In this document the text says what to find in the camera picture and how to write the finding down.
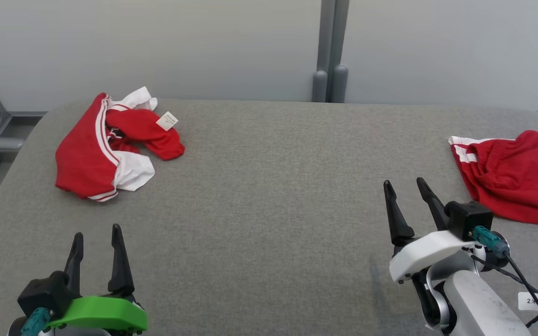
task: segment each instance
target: teal connector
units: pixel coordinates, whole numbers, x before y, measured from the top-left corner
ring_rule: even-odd
[[[504,253],[510,253],[510,247],[507,243],[481,225],[474,228],[472,239],[485,245],[498,258],[505,258]]]
[[[21,336],[38,336],[41,330],[47,328],[50,319],[51,315],[46,308],[35,309],[22,327]]]

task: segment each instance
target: gray fabric surface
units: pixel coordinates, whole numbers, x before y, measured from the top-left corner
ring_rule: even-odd
[[[0,335],[21,315],[15,299],[26,283],[63,269],[77,231],[81,292],[104,293],[112,223],[124,231],[152,335],[433,335],[412,285],[389,277],[384,179],[424,235],[435,224],[417,176],[443,202],[469,200],[448,136],[538,130],[530,111],[160,100],[157,112],[180,120],[186,153],[152,157],[147,185],[98,204],[54,187],[54,152],[89,103],[48,113],[0,187]],[[538,226],[493,227],[538,287]],[[484,278],[516,308],[519,284]]]

